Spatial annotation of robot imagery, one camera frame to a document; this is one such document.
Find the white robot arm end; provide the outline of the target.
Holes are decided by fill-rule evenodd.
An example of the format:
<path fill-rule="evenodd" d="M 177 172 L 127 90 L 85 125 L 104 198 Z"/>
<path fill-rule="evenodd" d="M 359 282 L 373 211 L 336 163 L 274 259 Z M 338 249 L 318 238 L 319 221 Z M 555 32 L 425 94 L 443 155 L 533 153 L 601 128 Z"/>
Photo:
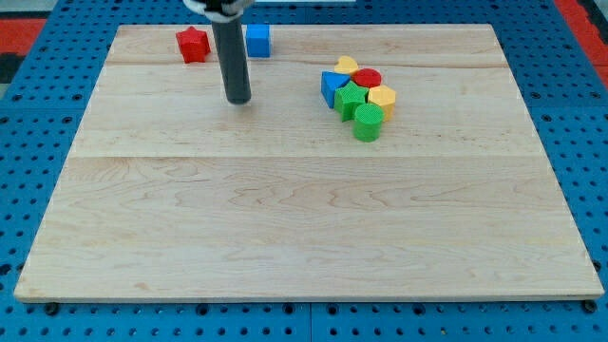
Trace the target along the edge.
<path fill-rule="evenodd" d="M 211 22 L 223 24 L 238 19 L 255 0 L 183 0 L 182 3 Z"/>

